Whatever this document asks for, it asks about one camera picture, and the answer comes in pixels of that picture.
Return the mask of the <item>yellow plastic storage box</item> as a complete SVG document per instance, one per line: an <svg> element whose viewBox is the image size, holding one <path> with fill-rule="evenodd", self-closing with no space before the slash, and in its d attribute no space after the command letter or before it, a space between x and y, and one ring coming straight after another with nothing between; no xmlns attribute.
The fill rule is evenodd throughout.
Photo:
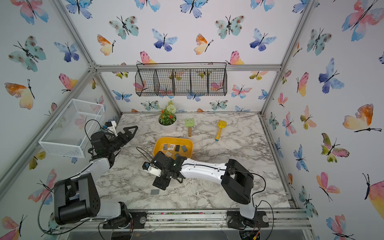
<svg viewBox="0 0 384 240"><path fill-rule="evenodd" d="M164 153L166 156L176 159L178 155L191 158L193 155L194 144L189 139L162 137L157 140L153 156L158 152Z"/></svg>

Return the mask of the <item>white label eraser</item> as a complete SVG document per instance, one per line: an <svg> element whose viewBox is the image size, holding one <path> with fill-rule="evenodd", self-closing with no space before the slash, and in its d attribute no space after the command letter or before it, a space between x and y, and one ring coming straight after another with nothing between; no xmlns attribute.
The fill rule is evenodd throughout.
<svg viewBox="0 0 384 240"><path fill-rule="evenodd" d="M174 150L176 145L170 144L168 150Z"/></svg>

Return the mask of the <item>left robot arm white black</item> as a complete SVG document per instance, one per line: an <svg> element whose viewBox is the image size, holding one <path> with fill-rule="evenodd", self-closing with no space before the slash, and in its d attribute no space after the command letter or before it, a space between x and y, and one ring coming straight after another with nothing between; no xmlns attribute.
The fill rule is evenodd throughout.
<svg viewBox="0 0 384 240"><path fill-rule="evenodd" d="M79 227L91 220L101 220L104 229L134 230L134 217L126 204L102 201L96 181L112 168L120 150L135 137L138 129L138 126L126 127L118 133L104 129L88 136L90 163L78 174L49 188L54 198L54 219L59 226Z"/></svg>

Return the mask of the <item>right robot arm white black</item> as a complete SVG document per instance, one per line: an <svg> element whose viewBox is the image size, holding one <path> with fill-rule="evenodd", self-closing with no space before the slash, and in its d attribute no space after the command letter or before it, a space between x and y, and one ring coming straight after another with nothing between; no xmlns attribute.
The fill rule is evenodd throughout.
<svg viewBox="0 0 384 240"><path fill-rule="evenodd" d="M227 212L229 228L245 230L270 226L266 213L259 212L253 200L255 174L249 172L236 160L230 159L222 164L209 164L182 156L172 159L163 152L158 152L150 162L145 162L142 168L156 176L153 186L163 191L169 186L171 180L181 184L185 179L201 179L219 184L229 198L240 206L239 211Z"/></svg>

